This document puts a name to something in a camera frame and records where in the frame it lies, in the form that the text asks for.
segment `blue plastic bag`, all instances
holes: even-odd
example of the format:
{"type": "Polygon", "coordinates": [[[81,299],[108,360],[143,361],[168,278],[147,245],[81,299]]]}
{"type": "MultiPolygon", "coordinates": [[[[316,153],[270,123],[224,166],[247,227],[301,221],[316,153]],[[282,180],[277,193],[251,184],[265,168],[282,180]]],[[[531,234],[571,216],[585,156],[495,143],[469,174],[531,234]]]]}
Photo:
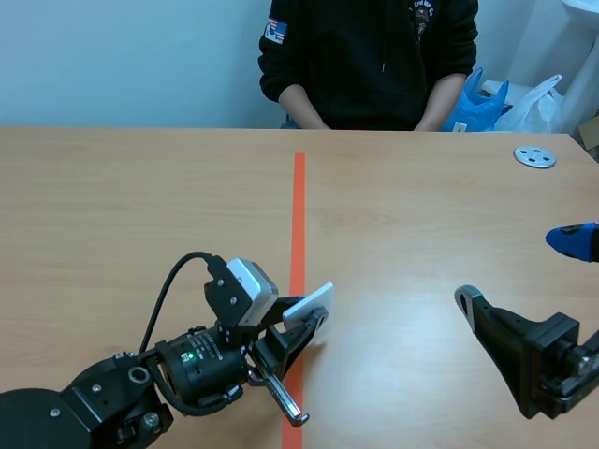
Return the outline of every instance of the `blue plastic bag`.
{"type": "Polygon", "coordinates": [[[493,131],[495,129],[495,124],[504,110],[509,82],[506,81],[495,96],[484,96],[478,93],[478,85],[482,76],[483,69],[478,68],[466,80],[460,100],[446,124],[443,125],[442,131],[453,131],[456,122],[466,124],[466,132],[468,133],[493,131]]]}

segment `black hoodie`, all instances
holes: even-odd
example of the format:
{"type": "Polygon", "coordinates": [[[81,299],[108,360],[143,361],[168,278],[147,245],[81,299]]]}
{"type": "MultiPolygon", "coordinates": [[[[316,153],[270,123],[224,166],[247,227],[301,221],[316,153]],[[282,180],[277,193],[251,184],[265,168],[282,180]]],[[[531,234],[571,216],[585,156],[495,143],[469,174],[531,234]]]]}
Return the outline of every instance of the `black hoodie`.
{"type": "Polygon", "coordinates": [[[262,91],[278,101],[303,86],[331,128],[414,129],[437,80],[472,72],[477,11],[477,0],[272,0],[262,91]]]}

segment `white wall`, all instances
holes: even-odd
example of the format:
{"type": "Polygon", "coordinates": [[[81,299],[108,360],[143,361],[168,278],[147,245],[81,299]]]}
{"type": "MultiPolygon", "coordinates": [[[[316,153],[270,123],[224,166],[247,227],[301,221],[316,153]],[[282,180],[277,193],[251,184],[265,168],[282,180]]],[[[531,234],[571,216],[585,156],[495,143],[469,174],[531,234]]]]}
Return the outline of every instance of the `white wall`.
{"type": "Polygon", "coordinates": [[[479,0],[477,66],[485,79],[534,86],[558,73],[565,94],[594,33],[572,22],[562,0],[479,0]]]}
{"type": "Polygon", "coordinates": [[[535,0],[478,0],[478,57],[484,79],[507,80],[535,0]]]}
{"type": "Polygon", "coordinates": [[[0,11],[0,124],[270,127],[270,0],[18,0],[0,11]]]}
{"type": "Polygon", "coordinates": [[[563,80],[557,89],[565,94],[589,55],[595,37],[593,30],[568,17],[562,0],[536,0],[509,78],[534,86],[559,73],[563,80]]]}

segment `blue object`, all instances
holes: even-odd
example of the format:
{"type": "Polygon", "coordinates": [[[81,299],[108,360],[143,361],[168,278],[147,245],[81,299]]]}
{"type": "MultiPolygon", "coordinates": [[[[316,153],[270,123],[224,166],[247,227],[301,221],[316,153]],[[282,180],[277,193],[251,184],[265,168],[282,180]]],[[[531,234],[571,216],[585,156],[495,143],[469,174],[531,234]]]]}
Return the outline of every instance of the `blue object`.
{"type": "Polygon", "coordinates": [[[467,133],[495,130],[495,124],[504,112],[509,82],[506,81],[495,96],[484,96],[478,93],[478,85],[482,76],[483,69],[478,68],[466,80],[460,100],[443,128],[441,128],[442,131],[453,131],[456,122],[466,124],[467,133]]]}
{"type": "Polygon", "coordinates": [[[599,225],[558,227],[548,232],[548,245],[558,253],[584,262],[599,262],[599,225]]]}

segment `flag patch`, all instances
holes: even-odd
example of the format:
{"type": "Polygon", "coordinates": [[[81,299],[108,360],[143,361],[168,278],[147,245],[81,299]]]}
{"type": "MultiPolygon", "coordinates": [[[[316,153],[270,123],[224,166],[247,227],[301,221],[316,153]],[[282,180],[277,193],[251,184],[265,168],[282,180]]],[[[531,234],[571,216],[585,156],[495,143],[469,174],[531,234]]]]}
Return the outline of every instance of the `flag patch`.
{"type": "Polygon", "coordinates": [[[269,18],[269,22],[266,24],[266,30],[264,31],[264,37],[272,42],[276,42],[277,44],[283,44],[286,32],[286,23],[269,18]]]}

